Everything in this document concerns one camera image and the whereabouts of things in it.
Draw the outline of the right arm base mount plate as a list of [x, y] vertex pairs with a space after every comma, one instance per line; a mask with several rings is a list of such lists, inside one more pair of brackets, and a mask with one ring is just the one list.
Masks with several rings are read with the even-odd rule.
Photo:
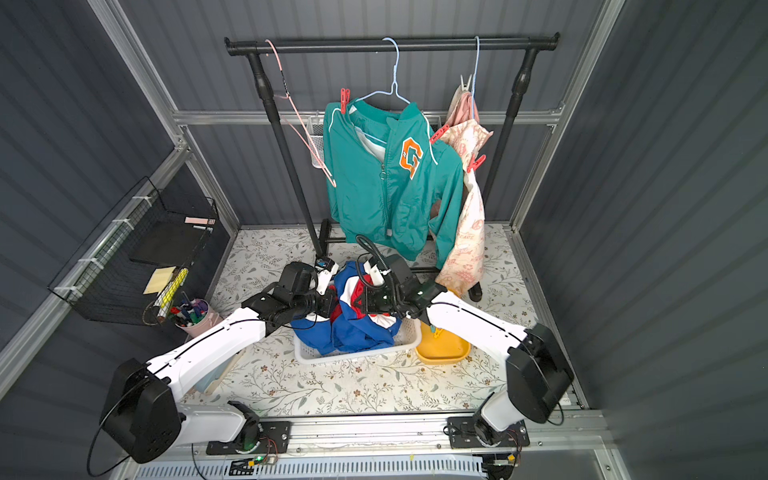
[[498, 432], [480, 417], [453, 416], [447, 419], [443, 434], [448, 437], [452, 449], [522, 449], [530, 445], [527, 428], [523, 421]]

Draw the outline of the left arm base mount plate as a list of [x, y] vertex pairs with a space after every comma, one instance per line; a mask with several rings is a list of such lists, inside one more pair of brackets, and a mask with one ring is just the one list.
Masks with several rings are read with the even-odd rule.
[[211, 441], [206, 454], [255, 455], [283, 454], [287, 452], [292, 423], [289, 421], [247, 422], [243, 430], [230, 442]]

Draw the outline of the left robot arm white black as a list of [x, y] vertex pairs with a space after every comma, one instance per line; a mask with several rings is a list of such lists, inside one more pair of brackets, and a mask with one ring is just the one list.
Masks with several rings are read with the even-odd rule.
[[280, 278], [246, 299], [217, 325], [149, 361], [129, 359], [115, 371], [99, 428], [138, 463], [178, 445], [218, 442], [238, 453], [261, 446], [258, 415], [236, 401], [224, 406], [185, 406], [184, 395], [244, 348], [283, 326], [310, 317], [329, 319], [337, 301], [330, 283], [335, 262], [291, 262]]

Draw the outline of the blue red white jacket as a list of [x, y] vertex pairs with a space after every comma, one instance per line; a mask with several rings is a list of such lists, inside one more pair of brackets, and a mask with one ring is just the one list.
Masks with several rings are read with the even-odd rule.
[[365, 271], [363, 279], [371, 282], [367, 262], [348, 261], [335, 275], [330, 288], [338, 305], [329, 318], [312, 313], [290, 324], [299, 340], [321, 355], [336, 351], [357, 353], [388, 348], [395, 344], [402, 320], [389, 314], [363, 312], [365, 285], [360, 280], [358, 268]]

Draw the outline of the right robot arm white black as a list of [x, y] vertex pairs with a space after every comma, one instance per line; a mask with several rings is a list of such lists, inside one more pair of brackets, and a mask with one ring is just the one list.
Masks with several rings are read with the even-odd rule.
[[505, 386], [472, 417], [474, 436], [485, 446], [508, 439], [522, 421], [544, 424], [560, 407], [574, 373], [555, 335], [501, 320], [470, 305], [434, 281], [421, 282], [404, 259], [391, 255], [363, 264], [362, 311], [392, 314], [450, 332], [485, 352], [505, 370]]

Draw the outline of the green jacket orange letter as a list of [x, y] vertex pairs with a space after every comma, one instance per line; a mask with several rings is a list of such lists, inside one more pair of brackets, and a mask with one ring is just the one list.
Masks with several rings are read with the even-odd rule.
[[444, 265], [456, 240], [464, 167], [433, 134], [416, 104], [400, 113], [364, 101], [327, 105], [323, 155], [334, 180], [330, 213], [348, 242], [363, 235], [415, 260], [432, 239], [436, 265]]

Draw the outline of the pink wire hanger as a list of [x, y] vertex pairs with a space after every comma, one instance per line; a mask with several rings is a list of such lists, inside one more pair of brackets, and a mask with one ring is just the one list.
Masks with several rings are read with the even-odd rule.
[[291, 124], [290, 127], [302, 139], [302, 142], [304, 143], [305, 147], [309, 151], [310, 157], [311, 157], [312, 166], [315, 169], [321, 170], [323, 172], [323, 174], [325, 175], [326, 180], [330, 183], [330, 185], [333, 188], [335, 188], [336, 187], [335, 179], [333, 178], [332, 173], [330, 172], [330, 170], [326, 166], [326, 164], [324, 162], [324, 158], [321, 156], [319, 149], [317, 148], [316, 144], [312, 140], [310, 132], [309, 132], [309, 129], [308, 129], [308, 126], [307, 126], [307, 123], [304, 121], [302, 115], [300, 114], [300, 112], [299, 112], [299, 110], [298, 110], [298, 108], [297, 108], [297, 106], [296, 106], [296, 104], [295, 104], [295, 102], [293, 100], [293, 97], [291, 96], [291, 93], [290, 93], [290, 90], [289, 90], [289, 87], [288, 87], [287, 79], [286, 79], [286, 76], [285, 76], [284, 68], [283, 68], [282, 61], [281, 61], [281, 58], [279, 56], [279, 53], [278, 53], [274, 43], [270, 39], [266, 39], [265, 43], [270, 47], [270, 49], [272, 51], [272, 55], [274, 56], [274, 59], [275, 59], [275, 61], [277, 63], [277, 66], [278, 66], [278, 69], [279, 69], [279, 72], [280, 72], [280, 75], [281, 75], [281, 80], [282, 80], [283, 89], [284, 89], [284, 94], [282, 95], [282, 98], [285, 99], [290, 104], [290, 106], [291, 106], [291, 108], [293, 110], [293, 113], [294, 113], [294, 115], [296, 117], [296, 120], [298, 121], [298, 125], [301, 127], [301, 130], [298, 130], [297, 127], [295, 125], [293, 125], [293, 124]]

